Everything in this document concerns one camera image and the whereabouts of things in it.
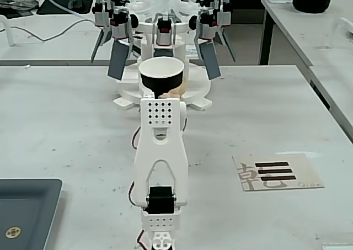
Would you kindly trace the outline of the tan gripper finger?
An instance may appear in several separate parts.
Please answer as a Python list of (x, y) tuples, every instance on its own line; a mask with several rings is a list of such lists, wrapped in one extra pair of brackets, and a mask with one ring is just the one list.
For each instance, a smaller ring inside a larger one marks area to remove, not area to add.
[(187, 87), (188, 87), (188, 80), (184, 78), (181, 85), (176, 88), (176, 94), (179, 97), (182, 97), (185, 94)]

